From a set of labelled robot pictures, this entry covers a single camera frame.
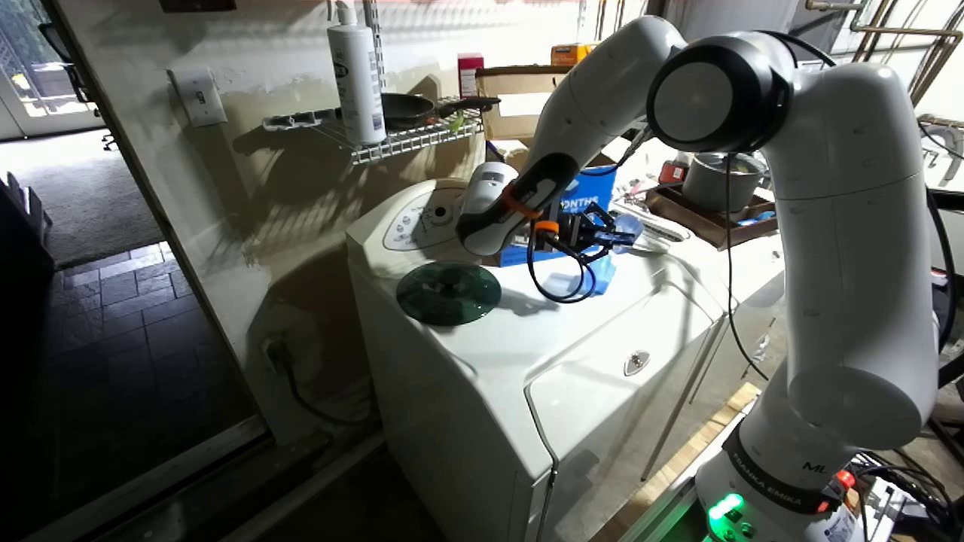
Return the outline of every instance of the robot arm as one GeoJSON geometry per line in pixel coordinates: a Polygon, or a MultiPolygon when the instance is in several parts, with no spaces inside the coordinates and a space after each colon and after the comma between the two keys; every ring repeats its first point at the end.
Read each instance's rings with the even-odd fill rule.
{"type": "Polygon", "coordinates": [[[933,408],[914,104],[887,68],[799,71],[773,35],[683,45],[667,20],[638,18],[564,79],[531,166],[487,212],[457,219],[464,247],[497,253],[642,116],[670,149],[759,150],[775,173],[791,362],[696,481],[704,503],[742,492],[775,531],[823,539],[807,506],[830,477],[856,448],[905,447],[933,408]]]}
{"type": "Polygon", "coordinates": [[[469,253],[493,257],[509,234],[564,197],[578,168],[644,116],[654,75],[682,34],[662,18],[638,18],[599,43],[543,110],[531,166],[508,187],[500,202],[457,219],[469,253]]]}

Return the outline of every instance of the cardboard box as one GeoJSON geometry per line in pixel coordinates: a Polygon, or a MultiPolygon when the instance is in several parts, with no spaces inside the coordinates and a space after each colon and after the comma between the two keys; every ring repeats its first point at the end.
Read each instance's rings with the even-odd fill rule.
{"type": "Polygon", "coordinates": [[[568,43],[551,48],[551,65],[575,65],[594,52],[592,43],[568,43]]]}
{"type": "Polygon", "coordinates": [[[479,94],[497,97],[484,116],[487,139],[521,139],[531,141],[545,99],[568,79],[568,65],[493,65],[479,68],[479,94]]]}

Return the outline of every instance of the electrical outlet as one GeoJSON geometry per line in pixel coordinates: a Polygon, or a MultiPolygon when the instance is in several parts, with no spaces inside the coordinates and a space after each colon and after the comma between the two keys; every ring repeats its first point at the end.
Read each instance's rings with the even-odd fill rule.
{"type": "Polygon", "coordinates": [[[219,94],[211,75],[173,65],[168,79],[174,81],[174,90],[193,127],[211,127],[225,120],[219,94]]]}

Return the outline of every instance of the wire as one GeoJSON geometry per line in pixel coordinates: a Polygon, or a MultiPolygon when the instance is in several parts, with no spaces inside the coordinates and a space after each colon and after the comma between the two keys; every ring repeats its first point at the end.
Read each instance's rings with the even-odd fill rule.
{"type": "Polygon", "coordinates": [[[276,362],[280,367],[284,381],[291,384],[291,391],[292,391],[297,405],[302,411],[308,411],[310,415],[324,420],[326,425],[338,425],[338,429],[369,429],[373,421],[373,415],[342,420],[342,415],[332,415],[332,412],[315,408],[299,389],[297,367],[292,367],[292,351],[291,351],[291,347],[284,340],[270,340],[267,342],[267,354],[270,354],[270,362],[276,362]]]}
{"type": "MultiPolygon", "coordinates": [[[[723,166],[725,166],[725,176],[723,176],[723,212],[725,212],[725,215],[730,215],[730,166],[733,166],[733,156],[735,156],[735,154],[725,154],[725,161],[723,161],[723,166]]],[[[730,321],[733,340],[735,340],[735,347],[742,350],[749,367],[751,367],[763,384],[769,384],[773,378],[751,357],[751,351],[749,351],[749,347],[743,347],[743,340],[742,340],[742,335],[739,335],[739,328],[735,328],[735,309],[733,309],[733,299],[735,299],[735,295],[733,295],[733,226],[725,224],[723,232],[725,232],[725,321],[730,321]]]]}
{"type": "Polygon", "coordinates": [[[799,68],[801,58],[797,54],[797,48],[786,38],[780,38],[780,45],[786,48],[786,54],[792,58],[792,65],[799,68]]]}
{"type": "Polygon", "coordinates": [[[638,130],[638,133],[634,137],[631,149],[623,150],[623,156],[622,156],[611,168],[619,173],[622,166],[628,166],[631,156],[634,156],[644,141],[652,141],[652,139],[654,139],[654,130],[652,130],[652,127],[638,130]]]}
{"type": "Polygon", "coordinates": [[[592,264],[582,253],[575,253],[575,250],[569,250],[569,247],[564,247],[564,243],[550,241],[545,234],[540,234],[540,232],[537,232],[537,224],[531,224],[531,241],[529,241],[529,250],[526,250],[526,264],[529,264],[529,270],[531,270],[534,285],[537,285],[540,295],[550,299],[550,300],[578,303],[578,300],[592,299],[594,288],[597,288],[597,270],[594,270],[594,264],[592,264]],[[537,243],[540,243],[540,239],[543,239],[550,247],[561,250],[564,257],[569,257],[569,259],[578,264],[578,283],[575,283],[569,293],[564,293],[564,295],[550,293],[550,288],[543,285],[543,279],[537,278],[537,243]]]}
{"type": "Polygon", "coordinates": [[[925,120],[916,120],[916,127],[922,130],[925,139],[932,139],[932,144],[938,144],[941,150],[945,150],[955,161],[964,161],[964,154],[951,150],[945,141],[941,141],[925,120]]]}
{"type": "Polygon", "coordinates": [[[864,452],[878,468],[871,477],[883,477],[895,481],[902,492],[914,493],[927,510],[932,523],[938,523],[944,533],[957,539],[964,533],[961,518],[955,513],[951,496],[945,488],[920,465],[914,461],[905,448],[895,448],[895,456],[907,465],[895,465],[878,452],[864,452]]]}
{"type": "Polygon", "coordinates": [[[484,139],[484,161],[508,163],[508,154],[484,139]]]}
{"type": "Polygon", "coordinates": [[[832,61],[826,52],[813,48],[810,43],[804,43],[804,38],[799,38],[799,35],[775,34],[775,30],[759,30],[759,34],[775,35],[775,38],[780,38],[784,45],[786,45],[786,43],[791,43],[791,45],[799,45],[799,48],[804,48],[807,54],[813,54],[818,61],[823,61],[826,65],[837,65],[837,61],[832,61]]]}
{"type": "Polygon", "coordinates": [[[955,279],[957,279],[957,270],[955,270],[955,253],[951,253],[951,241],[945,234],[945,226],[944,226],[944,217],[941,217],[941,209],[933,202],[933,192],[927,191],[927,212],[932,212],[932,224],[933,224],[933,232],[938,232],[938,243],[941,243],[941,253],[944,253],[944,268],[945,268],[945,293],[948,293],[948,313],[944,320],[944,328],[941,328],[941,347],[948,342],[951,338],[951,328],[955,328],[955,279]]]}

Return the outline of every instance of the white washing machine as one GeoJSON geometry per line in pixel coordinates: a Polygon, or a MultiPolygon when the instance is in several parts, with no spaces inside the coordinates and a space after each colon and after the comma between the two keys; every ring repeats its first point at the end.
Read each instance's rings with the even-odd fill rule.
{"type": "Polygon", "coordinates": [[[678,259],[619,257],[599,299],[551,303],[526,264],[487,268],[491,313],[421,324],[395,283],[461,259],[457,197],[426,180],[349,229],[389,448],[453,542],[592,539],[638,488],[674,400],[660,384],[696,367],[716,309],[692,303],[678,259]]]}

